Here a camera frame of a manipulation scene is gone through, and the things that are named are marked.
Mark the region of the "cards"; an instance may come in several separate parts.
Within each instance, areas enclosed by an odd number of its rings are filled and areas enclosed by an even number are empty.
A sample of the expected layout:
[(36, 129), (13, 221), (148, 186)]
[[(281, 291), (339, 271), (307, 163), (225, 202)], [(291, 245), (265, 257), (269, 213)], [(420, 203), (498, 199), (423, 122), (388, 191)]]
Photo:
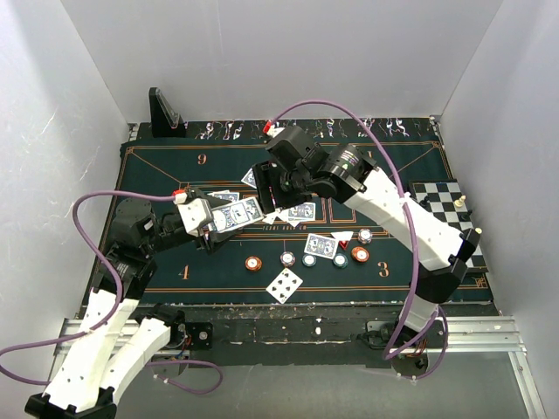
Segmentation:
[(299, 223), (314, 221), (315, 216), (315, 203), (302, 203), (289, 209), (277, 209), (266, 215), (263, 222), (272, 225), (278, 218), (280, 221), (296, 227)]

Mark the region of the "pink chips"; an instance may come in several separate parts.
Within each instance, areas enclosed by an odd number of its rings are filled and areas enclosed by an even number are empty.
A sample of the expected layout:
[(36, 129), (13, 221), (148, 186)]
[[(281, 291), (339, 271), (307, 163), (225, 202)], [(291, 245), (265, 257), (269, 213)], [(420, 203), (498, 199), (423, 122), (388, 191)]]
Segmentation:
[(370, 229), (360, 229), (358, 232), (358, 241), (361, 244), (370, 244), (372, 241), (372, 231)]

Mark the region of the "orange poker chip stack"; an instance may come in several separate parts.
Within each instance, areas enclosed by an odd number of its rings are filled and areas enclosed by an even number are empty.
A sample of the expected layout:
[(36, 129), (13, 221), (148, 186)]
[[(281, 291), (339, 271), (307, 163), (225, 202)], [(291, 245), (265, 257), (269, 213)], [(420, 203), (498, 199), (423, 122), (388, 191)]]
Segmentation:
[(245, 260), (245, 268), (248, 271), (259, 271), (261, 267), (262, 261), (258, 257), (250, 256)]

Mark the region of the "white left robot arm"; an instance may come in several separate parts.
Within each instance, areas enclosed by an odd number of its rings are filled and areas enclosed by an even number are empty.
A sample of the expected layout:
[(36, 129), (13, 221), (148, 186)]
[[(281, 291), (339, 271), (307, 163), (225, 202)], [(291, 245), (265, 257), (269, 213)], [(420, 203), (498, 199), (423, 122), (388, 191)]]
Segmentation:
[(109, 228), (110, 245), (96, 253), (101, 265), (79, 331), (54, 341), (71, 346), (45, 390), (25, 405), (35, 418), (113, 418), (126, 388), (159, 350), (211, 346), (211, 323), (189, 322), (184, 311), (164, 304), (136, 315), (137, 330), (121, 348), (115, 345), (155, 274), (157, 254), (188, 242), (213, 253), (234, 236), (232, 230), (206, 229), (214, 209), (226, 201), (196, 188), (178, 190), (163, 198), (175, 208), (156, 216), (156, 197), (116, 195), (121, 202)]

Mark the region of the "green poker chip stack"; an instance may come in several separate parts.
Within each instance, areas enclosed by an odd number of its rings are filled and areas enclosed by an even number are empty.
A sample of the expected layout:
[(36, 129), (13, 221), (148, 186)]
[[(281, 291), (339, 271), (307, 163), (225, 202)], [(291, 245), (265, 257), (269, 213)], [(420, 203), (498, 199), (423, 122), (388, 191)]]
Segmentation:
[(316, 256), (306, 254), (306, 255), (303, 256), (301, 261), (305, 266), (312, 267), (316, 264)]

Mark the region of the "green chips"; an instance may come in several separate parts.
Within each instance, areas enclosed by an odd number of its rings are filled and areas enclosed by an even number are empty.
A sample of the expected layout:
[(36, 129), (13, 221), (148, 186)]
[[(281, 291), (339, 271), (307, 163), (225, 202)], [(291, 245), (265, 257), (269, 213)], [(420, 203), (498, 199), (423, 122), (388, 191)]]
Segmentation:
[(336, 254), (333, 263), (338, 268), (345, 268), (348, 265), (348, 259), (344, 254)]

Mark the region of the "blue playing card deck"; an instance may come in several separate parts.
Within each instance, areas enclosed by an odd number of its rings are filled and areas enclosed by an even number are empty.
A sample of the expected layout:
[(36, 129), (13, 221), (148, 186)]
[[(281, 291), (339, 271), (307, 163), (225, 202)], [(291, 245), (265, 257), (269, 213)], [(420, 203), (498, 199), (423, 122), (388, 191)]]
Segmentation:
[(210, 231), (228, 232), (243, 228), (264, 219), (265, 214), (256, 196), (250, 196), (235, 202), (212, 199), (212, 221), (208, 224)]

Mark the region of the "blue backed playing card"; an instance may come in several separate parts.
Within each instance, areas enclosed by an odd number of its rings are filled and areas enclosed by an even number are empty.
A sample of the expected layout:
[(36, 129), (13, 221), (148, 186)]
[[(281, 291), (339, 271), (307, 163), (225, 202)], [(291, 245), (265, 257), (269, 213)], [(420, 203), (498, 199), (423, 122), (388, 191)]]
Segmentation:
[(254, 188), (254, 189), (257, 188), (256, 181), (255, 181), (255, 178), (254, 178), (254, 173), (253, 173), (251, 168), (242, 177), (241, 182), (245, 185), (250, 186), (251, 188)]

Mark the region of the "six of spades card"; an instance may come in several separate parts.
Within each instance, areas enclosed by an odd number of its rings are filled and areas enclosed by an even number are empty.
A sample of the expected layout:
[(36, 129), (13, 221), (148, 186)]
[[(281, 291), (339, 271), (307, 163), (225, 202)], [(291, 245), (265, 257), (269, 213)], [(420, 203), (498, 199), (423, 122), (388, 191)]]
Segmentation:
[(303, 280), (288, 268), (284, 268), (268, 285), (266, 291), (280, 304), (284, 304), (301, 286)]

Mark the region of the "orange chips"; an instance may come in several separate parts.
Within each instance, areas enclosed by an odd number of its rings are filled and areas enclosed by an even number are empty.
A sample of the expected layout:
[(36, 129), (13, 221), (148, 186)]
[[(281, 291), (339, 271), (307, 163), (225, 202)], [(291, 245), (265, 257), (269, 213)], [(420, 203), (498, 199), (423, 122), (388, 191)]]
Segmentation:
[(369, 260), (369, 252), (362, 246), (356, 246), (351, 251), (352, 258), (359, 263), (365, 263)]

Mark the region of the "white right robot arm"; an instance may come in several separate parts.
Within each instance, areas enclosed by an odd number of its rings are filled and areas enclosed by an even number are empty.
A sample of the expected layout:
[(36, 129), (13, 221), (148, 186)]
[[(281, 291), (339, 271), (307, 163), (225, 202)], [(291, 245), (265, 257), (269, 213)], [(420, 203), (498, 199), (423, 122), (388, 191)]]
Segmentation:
[(354, 145), (327, 150), (298, 126), (266, 126), (265, 133), (270, 159), (252, 167), (265, 213), (290, 209), (317, 195), (366, 216), (411, 251), (411, 293), (390, 344), (418, 345), (439, 306), (462, 283), (480, 233), (437, 219)]

